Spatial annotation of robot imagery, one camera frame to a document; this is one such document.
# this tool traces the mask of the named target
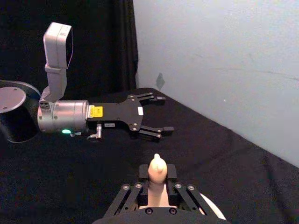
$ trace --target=silver cylindrical joint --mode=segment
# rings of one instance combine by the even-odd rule
[[[97,124],[97,139],[101,139],[102,138],[102,125],[101,124]]]
[[[87,100],[61,100],[50,104],[50,109],[38,108],[38,126],[43,133],[61,132],[65,129],[76,132],[87,131]]]

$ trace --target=black fabric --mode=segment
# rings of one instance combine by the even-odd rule
[[[92,101],[149,91],[163,96],[137,89]],[[0,223],[92,223],[154,153],[175,164],[180,181],[195,184],[233,224],[299,223],[298,168],[169,97],[164,106],[145,106],[144,114],[144,125],[175,132],[159,143],[104,130],[97,144],[41,134],[9,144],[1,151]]]
[[[132,0],[2,1],[0,79],[24,81],[43,91],[47,86],[43,34],[53,21],[73,27],[64,99],[136,88]]]

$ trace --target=screw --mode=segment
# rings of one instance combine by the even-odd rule
[[[137,187],[137,188],[141,188],[141,187],[142,187],[142,184],[137,183],[137,184],[135,185],[135,187]]]
[[[129,189],[129,186],[128,186],[128,185],[124,185],[122,188],[123,188],[124,190],[128,190],[128,189]]]
[[[181,185],[180,183],[177,183],[177,184],[175,185],[175,187],[176,187],[176,188],[181,188],[182,185]]]
[[[189,185],[189,186],[188,186],[188,189],[189,189],[189,190],[194,190],[194,189],[195,189],[195,187],[194,187],[194,186],[192,186],[192,185]]]
[[[148,214],[148,215],[151,215],[151,214],[153,214],[153,209],[151,209],[151,208],[147,208],[147,209],[145,210],[145,213]]]
[[[169,209],[169,213],[172,215],[175,215],[177,213],[177,210],[174,208]]]

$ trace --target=yellow warning label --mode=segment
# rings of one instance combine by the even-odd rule
[[[90,105],[88,109],[89,118],[101,118],[103,117],[103,107]]]

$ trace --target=black curtain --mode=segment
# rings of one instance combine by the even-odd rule
[[[64,99],[136,88],[138,54],[132,0],[1,1],[0,79],[47,86],[43,34],[51,22],[73,27]]]

